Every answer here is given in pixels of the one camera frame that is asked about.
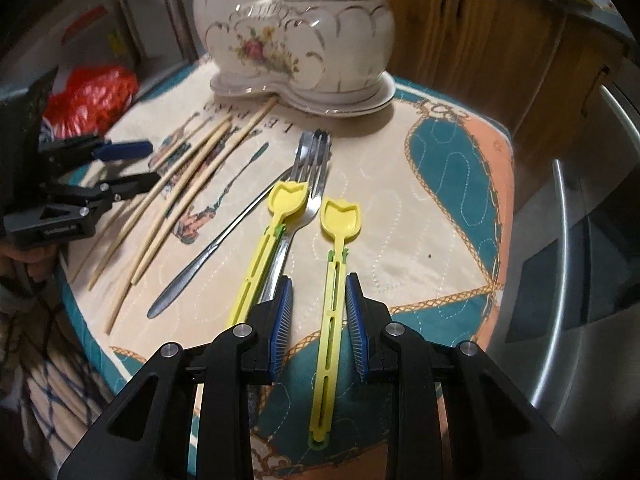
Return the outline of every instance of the table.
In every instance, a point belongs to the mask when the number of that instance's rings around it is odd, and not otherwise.
[[[241,125],[264,99],[214,97],[209,79],[216,70],[205,59],[180,74],[136,104],[112,129],[111,138],[148,137],[159,153],[185,131],[228,111],[234,125]],[[395,320],[428,340],[453,346],[474,339],[486,348],[500,309],[513,215],[508,133],[446,96],[406,80],[396,83],[390,106],[359,118],[318,118],[277,105],[180,220],[130,290],[110,336],[103,333],[110,293],[162,199],[154,201],[92,291],[86,288],[92,269],[126,216],[114,224],[71,285],[66,276],[91,240],[69,246],[58,273],[63,301],[89,358],[115,392],[166,341],[188,348],[210,342],[224,329],[254,244],[270,220],[265,205],[241,223],[167,311],[153,320],[146,311],[169,280],[291,164],[300,133],[315,128],[331,131],[333,139],[325,196],[344,197],[362,207],[362,231],[349,245],[348,269],[358,273],[365,295],[386,303]],[[147,166],[148,161],[141,161],[126,171]],[[77,177],[87,182],[99,171],[95,165]],[[100,225],[107,220],[105,215]],[[286,266],[294,283],[290,349],[279,382],[265,388],[260,400],[252,431],[256,478],[384,476],[389,392],[360,383],[346,335],[330,444],[322,451],[311,451],[306,444],[330,249],[317,219],[292,245]],[[197,428],[196,409],[191,472]]]

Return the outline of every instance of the white saucer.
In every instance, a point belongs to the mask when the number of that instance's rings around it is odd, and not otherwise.
[[[215,94],[225,97],[249,97],[258,94],[276,93],[284,102],[290,106],[302,110],[303,112],[325,117],[358,117],[360,115],[372,114],[382,110],[387,106],[396,94],[396,83],[389,72],[383,72],[380,76],[380,88],[370,98],[354,104],[327,105],[310,101],[295,95],[289,87],[270,83],[247,88],[246,86],[235,86],[223,80],[220,72],[211,78],[211,89]]]

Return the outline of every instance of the wooden cabinet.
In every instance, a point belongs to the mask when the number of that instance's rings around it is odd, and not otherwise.
[[[389,0],[388,70],[504,124],[515,146],[516,209],[571,145],[597,86],[626,46],[549,0]]]

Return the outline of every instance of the yellow plastic handle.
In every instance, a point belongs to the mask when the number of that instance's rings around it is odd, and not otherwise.
[[[226,328],[246,322],[249,309],[255,303],[255,297],[258,294],[262,277],[271,261],[271,255],[284,231],[283,224],[275,223],[278,220],[279,218],[273,218],[271,224],[265,229],[258,241],[254,257],[246,270],[234,305],[229,313],[229,317],[226,319]]]
[[[327,434],[334,416],[335,389],[340,360],[342,313],[344,311],[344,287],[347,277],[347,249],[341,254],[329,252],[329,263],[324,284],[324,306],[314,398],[309,421],[308,444],[312,449],[323,449],[329,444]]]

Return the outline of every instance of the human hand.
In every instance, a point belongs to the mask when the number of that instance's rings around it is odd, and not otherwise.
[[[15,277],[15,269],[11,260],[26,264],[27,273],[34,282],[46,280],[56,266],[57,245],[38,247],[21,251],[12,246],[6,238],[0,240],[0,276]]]

